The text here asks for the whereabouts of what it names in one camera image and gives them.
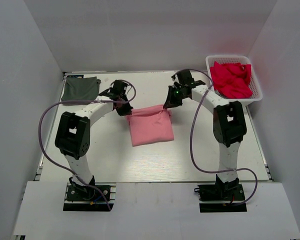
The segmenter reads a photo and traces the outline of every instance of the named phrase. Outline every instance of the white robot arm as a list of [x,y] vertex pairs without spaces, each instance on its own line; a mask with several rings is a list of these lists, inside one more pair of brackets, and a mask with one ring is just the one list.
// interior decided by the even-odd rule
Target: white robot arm
[[208,91],[202,105],[213,115],[213,134],[219,143],[219,171],[215,182],[215,195],[220,199],[232,196],[238,189],[239,178],[237,169],[238,151],[247,127],[243,108],[240,102],[228,100],[210,91],[201,80],[195,81],[189,70],[179,71],[174,85],[169,86],[168,96],[164,108],[174,108],[182,105],[182,100],[191,98],[200,103],[205,92]]
[[[112,101],[128,101],[126,96],[128,84],[122,80],[116,80],[113,86],[99,94],[96,100],[76,112],[64,112],[61,116],[55,146],[67,159],[70,169],[85,183],[94,186],[95,178],[90,172],[87,151],[90,147],[90,129],[101,117],[116,109],[120,116],[130,115],[132,107],[129,103],[113,103]],[[69,179],[71,185],[80,192],[83,197],[90,197],[94,190],[83,185],[76,176]]]

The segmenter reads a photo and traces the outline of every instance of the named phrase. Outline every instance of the robotic base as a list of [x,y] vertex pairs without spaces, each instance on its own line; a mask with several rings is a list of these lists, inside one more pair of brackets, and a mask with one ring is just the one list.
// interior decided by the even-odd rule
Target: robotic base
[[236,202],[242,202],[245,198],[244,189],[241,184],[233,191],[232,196],[221,198],[217,194],[214,184],[198,185],[194,189],[199,193],[200,213],[239,213],[247,212],[246,204],[235,205]]
[[[95,186],[103,192],[106,200],[110,205],[110,208],[112,209],[115,203],[116,185],[98,184]],[[80,194],[80,192],[78,192],[76,188],[68,183],[63,203],[63,211],[109,212],[109,209],[99,192],[95,191],[93,196],[85,198]]]

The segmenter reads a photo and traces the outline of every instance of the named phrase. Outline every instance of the cable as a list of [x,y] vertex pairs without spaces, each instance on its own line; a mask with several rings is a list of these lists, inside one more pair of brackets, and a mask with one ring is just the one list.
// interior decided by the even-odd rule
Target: cable
[[191,161],[194,165],[194,167],[199,170],[200,172],[202,173],[206,173],[206,174],[219,174],[219,173],[226,173],[226,172],[232,172],[232,171],[243,171],[243,170],[246,170],[246,171],[249,171],[253,174],[254,178],[255,178],[255,186],[254,186],[254,189],[251,193],[251,195],[244,201],[242,202],[239,202],[239,203],[232,203],[231,205],[232,206],[239,206],[239,205],[242,205],[242,204],[245,204],[246,202],[248,202],[256,193],[257,191],[257,187],[258,187],[258,178],[257,178],[257,175],[254,171],[252,171],[251,169],[249,168],[246,168],[246,167],[243,167],[243,168],[239,168],[237,170],[235,169],[225,169],[225,170],[218,170],[218,171],[207,171],[207,170],[204,170],[204,169],[201,169],[200,167],[198,167],[198,165],[196,164],[195,162],[195,158],[194,158],[194,151],[193,151],[193,136],[194,136],[194,129],[195,129],[195,124],[196,124],[196,120],[197,120],[197,116],[198,116],[198,113],[199,113],[199,110],[200,110],[200,107],[202,105],[202,103],[204,102],[208,92],[211,90],[211,88],[213,87],[214,85],[214,82],[212,80],[212,78],[205,72],[203,71],[200,71],[200,70],[196,70],[196,69],[191,69],[191,68],[187,68],[187,69],[183,69],[183,70],[179,70],[177,71],[174,75],[176,75],[177,73],[181,72],[181,71],[184,71],[184,70],[190,70],[190,71],[196,71],[196,72],[199,72],[199,73],[202,73],[204,74],[211,82],[211,85],[207,88],[207,90],[205,91],[205,93],[203,94],[202,98],[201,98],[201,101],[195,111],[195,114],[194,114],[194,118],[193,118],[193,122],[192,122],[192,126],[191,126],[191,131],[190,131],[190,157],[191,157]]
[[114,103],[114,104],[127,104],[127,103],[130,103],[133,99],[135,99],[135,97],[136,97],[136,95],[137,95],[136,88],[135,88],[135,86],[134,86],[132,83],[130,83],[130,82],[126,81],[126,80],[121,80],[121,81],[123,81],[123,82],[127,83],[128,85],[130,85],[130,86],[133,88],[133,90],[134,90],[134,95],[133,95],[133,97],[132,97],[131,99],[129,99],[128,101],[113,101],[113,100],[93,100],[93,101],[91,101],[91,100],[68,100],[68,101],[59,101],[59,102],[56,102],[56,103],[52,104],[51,106],[49,106],[49,107],[43,112],[43,114],[41,115],[41,118],[40,118],[40,120],[39,120],[39,125],[38,125],[39,145],[40,145],[41,151],[42,151],[43,155],[46,157],[46,159],[48,159],[51,163],[53,163],[54,165],[58,166],[59,168],[65,169],[65,170],[69,171],[70,173],[72,173],[72,174],[79,180],[79,182],[82,183],[84,186],[87,186],[87,187],[90,187],[90,188],[92,188],[92,189],[94,189],[94,190],[97,190],[97,191],[101,194],[101,196],[103,197],[103,199],[104,199],[104,201],[105,201],[105,203],[106,203],[106,205],[107,205],[109,211],[111,211],[111,207],[110,207],[110,205],[109,205],[109,203],[108,203],[108,201],[107,201],[105,195],[103,194],[103,192],[102,192],[99,188],[97,188],[96,186],[89,185],[88,183],[86,183],[85,181],[83,181],[83,180],[78,176],[78,174],[77,174],[75,171],[73,171],[72,169],[70,169],[70,168],[68,168],[68,167],[66,167],[66,166],[63,166],[63,165],[61,165],[61,164],[55,162],[55,161],[47,154],[47,152],[46,152],[46,150],[45,150],[45,147],[44,147],[44,144],[43,144],[43,141],[42,141],[42,133],[41,133],[41,130],[42,130],[42,122],[43,122],[44,117],[45,117],[45,115],[47,114],[47,112],[48,112],[50,109],[52,109],[53,107],[58,106],[58,105],[60,105],[60,104],[79,105],[79,104],[92,104],[92,103]]
[[128,93],[130,92],[130,90],[132,89],[132,87],[130,87],[129,88],[129,90],[126,92],[126,94],[125,95],[127,95],[128,96]]

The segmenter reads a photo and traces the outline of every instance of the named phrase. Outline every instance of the red cloth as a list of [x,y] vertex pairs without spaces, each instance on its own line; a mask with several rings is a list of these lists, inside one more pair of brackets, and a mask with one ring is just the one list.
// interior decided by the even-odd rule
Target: red cloth
[[230,99],[248,99],[253,92],[249,83],[251,77],[251,64],[224,63],[216,61],[210,67],[214,89]]

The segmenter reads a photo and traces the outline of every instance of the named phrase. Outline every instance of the gray cloth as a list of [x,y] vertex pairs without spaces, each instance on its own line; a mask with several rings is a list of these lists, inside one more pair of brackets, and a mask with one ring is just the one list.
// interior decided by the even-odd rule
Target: gray cloth
[[95,100],[99,94],[101,80],[97,77],[67,77],[61,101]]

